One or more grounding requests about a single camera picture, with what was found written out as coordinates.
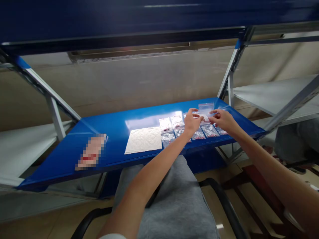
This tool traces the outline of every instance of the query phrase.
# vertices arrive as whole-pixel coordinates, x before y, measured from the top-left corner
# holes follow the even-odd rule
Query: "white napkin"
[[[134,129],[131,131],[124,154],[162,149],[160,127]]]

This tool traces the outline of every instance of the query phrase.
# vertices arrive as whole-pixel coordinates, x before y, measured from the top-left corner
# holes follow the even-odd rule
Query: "right hand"
[[[221,127],[229,135],[242,130],[242,128],[237,124],[233,116],[228,111],[216,109],[209,113],[215,113],[213,117],[209,117],[210,123],[216,123],[216,126]]]

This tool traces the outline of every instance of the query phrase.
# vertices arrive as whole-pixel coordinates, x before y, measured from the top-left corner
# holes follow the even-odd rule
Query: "human arm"
[[[110,233],[121,234],[126,239],[136,238],[148,200],[203,120],[203,116],[199,117],[193,111],[198,110],[189,109],[182,135],[143,167],[129,184],[123,199],[103,226],[98,238]]]
[[[310,238],[319,238],[319,193],[311,189],[253,140],[233,119],[220,109],[214,110],[211,123],[227,131],[246,152],[270,188],[299,222]]]

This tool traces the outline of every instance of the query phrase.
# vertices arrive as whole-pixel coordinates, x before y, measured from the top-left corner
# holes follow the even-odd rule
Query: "gray pants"
[[[319,153],[319,118],[278,128],[275,152],[280,159],[288,163],[307,160],[304,153],[309,149]]]
[[[142,168],[123,169],[113,208]],[[220,238],[202,190],[182,155],[162,181],[152,206],[144,211],[138,233],[138,239],[142,238]]]

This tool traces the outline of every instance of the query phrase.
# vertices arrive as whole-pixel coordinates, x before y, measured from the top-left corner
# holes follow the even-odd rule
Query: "hand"
[[[204,116],[199,117],[198,114],[193,114],[193,111],[198,111],[198,109],[189,109],[185,117],[185,133],[191,138],[196,130],[198,130],[201,121],[204,119]]]
[[[242,131],[242,128],[237,124],[233,116],[228,111],[216,109],[209,113],[210,114],[215,113],[213,117],[209,117],[210,123],[211,124],[216,123],[216,126],[221,127],[229,135]]]

